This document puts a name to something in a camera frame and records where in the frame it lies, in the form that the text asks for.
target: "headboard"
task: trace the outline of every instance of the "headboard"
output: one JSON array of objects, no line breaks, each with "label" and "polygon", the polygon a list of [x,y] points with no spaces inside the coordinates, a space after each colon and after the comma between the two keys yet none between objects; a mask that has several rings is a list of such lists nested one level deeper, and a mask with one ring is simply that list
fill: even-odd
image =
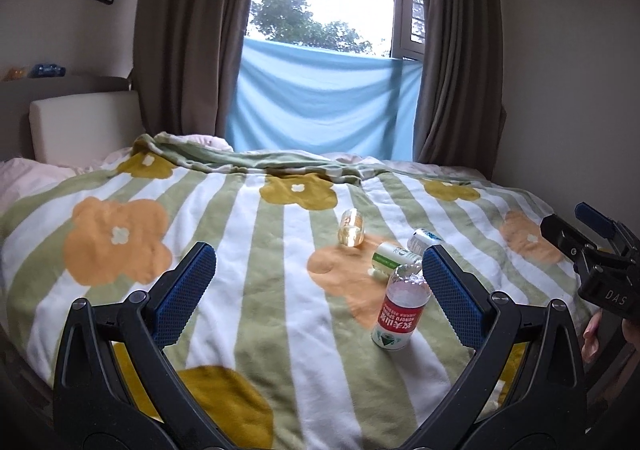
[{"label": "headboard", "polygon": [[129,90],[124,78],[65,76],[0,82],[0,161],[13,157],[33,159],[29,125],[31,101],[49,97]]}]

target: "curtain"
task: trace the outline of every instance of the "curtain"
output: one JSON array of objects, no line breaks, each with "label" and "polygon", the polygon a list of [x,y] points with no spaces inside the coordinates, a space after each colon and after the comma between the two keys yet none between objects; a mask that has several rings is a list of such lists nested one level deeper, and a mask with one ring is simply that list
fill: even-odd
[{"label": "curtain", "polygon": [[414,160],[490,178],[502,115],[500,0],[425,0]]},{"label": "curtain", "polygon": [[226,139],[236,151],[410,161],[422,66],[244,39]]},{"label": "curtain", "polygon": [[251,0],[138,0],[133,88],[148,133],[225,136]]}]

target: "window frame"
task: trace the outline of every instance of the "window frame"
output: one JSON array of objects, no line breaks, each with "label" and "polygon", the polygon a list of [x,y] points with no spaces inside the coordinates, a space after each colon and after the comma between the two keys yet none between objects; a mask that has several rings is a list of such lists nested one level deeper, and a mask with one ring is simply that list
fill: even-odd
[{"label": "window frame", "polygon": [[422,60],[424,44],[414,42],[412,16],[414,0],[394,0],[394,28],[391,37],[391,57]]}]

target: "red label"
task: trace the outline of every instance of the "red label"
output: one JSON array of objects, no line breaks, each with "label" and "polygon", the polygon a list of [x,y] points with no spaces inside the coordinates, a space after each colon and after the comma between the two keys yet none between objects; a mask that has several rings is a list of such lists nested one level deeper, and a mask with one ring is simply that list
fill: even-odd
[{"label": "red label", "polygon": [[378,323],[387,331],[393,333],[410,333],[420,320],[420,315],[424,310],[422,307],[400,307],[385,296],[385,301],[378,315]]}]

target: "bedspread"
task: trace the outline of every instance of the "bedspread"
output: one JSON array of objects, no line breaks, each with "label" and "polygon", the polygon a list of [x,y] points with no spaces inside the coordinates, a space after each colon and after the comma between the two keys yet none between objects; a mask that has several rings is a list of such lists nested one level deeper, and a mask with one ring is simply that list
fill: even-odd
[{"label": "bedspread", "polygon": [[[366,240],[337,245],[357,207]],[[227,153],[141,136],[124,159],[25,197],[0,219],[0,322],[52,383],[70,303],[149,289],[197,241],[216,276],[164,352],[207,413],[247,447],[393,448],[426,419],[469,361],[432,298],[411,344],[370,340],[385,287],[370,276],[383,240],[425,227],[464,271],[518,303],[559,297],[576,325],[571,263],[540,236],[550,208],[528,192],[456,171],[399,171],[300,153]],[[126,351],[138,406],[157,416]]]}]

